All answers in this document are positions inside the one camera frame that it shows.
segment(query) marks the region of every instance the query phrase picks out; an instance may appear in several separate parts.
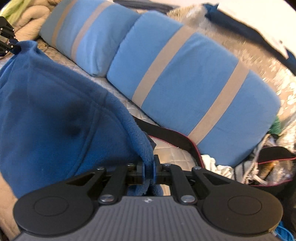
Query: green object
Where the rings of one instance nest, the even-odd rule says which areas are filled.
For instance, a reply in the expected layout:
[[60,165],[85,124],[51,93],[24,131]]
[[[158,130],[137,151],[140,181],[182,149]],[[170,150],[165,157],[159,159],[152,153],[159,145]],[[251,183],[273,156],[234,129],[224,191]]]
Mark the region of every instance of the green object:
[[0,11],[0,16],[6,18],[6,20],[13,25],[26,10],[31,0],[11,0]]
[[279,121],[279,117],[277,116],[275,121],[273,122],[273,124],[271,125],[268,133],[270,134],[276,134],[276,135],[280,135],[282,132],[281,129],[281,122]]

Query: silver bolt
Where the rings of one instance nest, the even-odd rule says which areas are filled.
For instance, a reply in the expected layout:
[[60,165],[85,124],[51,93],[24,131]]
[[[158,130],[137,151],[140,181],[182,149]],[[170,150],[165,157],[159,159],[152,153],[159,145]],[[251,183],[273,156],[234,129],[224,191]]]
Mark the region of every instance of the silver bolt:
[[184,203],[191,203],[195,201],[195,197],[193,197],[192,195],[184,195],[181,197],[181,201]]
[[100,196],[100,200],[102,202],[112,202],[115,200],[115,197],[111,194],[105,194],[105,195]]

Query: light blue pillow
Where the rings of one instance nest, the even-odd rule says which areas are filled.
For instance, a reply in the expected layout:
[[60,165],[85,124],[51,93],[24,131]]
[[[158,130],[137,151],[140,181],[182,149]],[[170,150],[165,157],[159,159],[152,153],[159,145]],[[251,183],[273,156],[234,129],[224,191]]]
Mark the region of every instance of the light blue pillow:
[[108,80],[163,127],[235,166],[269,130],[277,95],[222,46],[147,12],[121,43]]
[[119,44],[139,14],[102,0],[63,0],[41,37],[92,76],[105,77]]

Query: beige stripe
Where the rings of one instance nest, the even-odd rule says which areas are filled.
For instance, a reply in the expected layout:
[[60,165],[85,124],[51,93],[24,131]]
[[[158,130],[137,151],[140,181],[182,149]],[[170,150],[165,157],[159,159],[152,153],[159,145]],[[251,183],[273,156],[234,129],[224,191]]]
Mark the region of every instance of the beige stripe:
[[97,19],[97,17],[107,8],[108,6],[112,5],[113,2],[111,1],[106,1],[101,3],[94,11],[93,13],[89,16],[89,18],[85,21],[84,25],[80,29],[78,35],[76,36],[74,43],[72,45],[71,49],[71,58],[75,62],[76,59],[76,53],[78,46],[80,44],[80,41],[88,31],[88,29],[91,27],[91,25],[94,23],[94,21]]
[[132,101],[139,107],[142,106],[144,100],[149,94],[152,86],[157,81],[158,77],[161,75],[163,70],[179,51],[179,49],[184,45],[184,43],[195,33],[195,30],[183,26],[181,27],[174,36],[167,42],[167,44],[162,48],[159,54],[156,56],[155,60],[152,62],[147,72],[140,81]]
[[54,28],[54,32],[52,34],[52,47],[56,48],[57,45],[57,35],[59,33],[59,30],[61,29],[61,26],[65,20],[65,18],[67,17],[69,11],[71,10],[71,8],[74,6],[74,4],[77,2],[78,0],[72,0],[64,9],[61,17],[59,18],[59,21],[57,22],[57,25]]
[[194,127],[188,137],[197,145],[205,136],[210,132],[214,125],[219,121],[227,108],[230,106],[237,92],[241,88],[244,80],[249,73],[249,69],[242,63],[238,62],[234,71],[232,72],[227,83],[223,87],[222,91],[200,120],[200,122]]

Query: gray ribbed panel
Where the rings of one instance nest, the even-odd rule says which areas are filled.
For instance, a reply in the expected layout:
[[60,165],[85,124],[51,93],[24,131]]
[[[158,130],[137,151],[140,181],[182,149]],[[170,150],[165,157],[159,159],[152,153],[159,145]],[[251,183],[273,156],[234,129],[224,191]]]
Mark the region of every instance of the gray ribbed panel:
[[192,206],[176,203],[171,196],[123,197],[103,206],[95,217],[74,233],[54,238],[21,234],[16,241],[278,241],[272,234],[234,237],[208,225]]

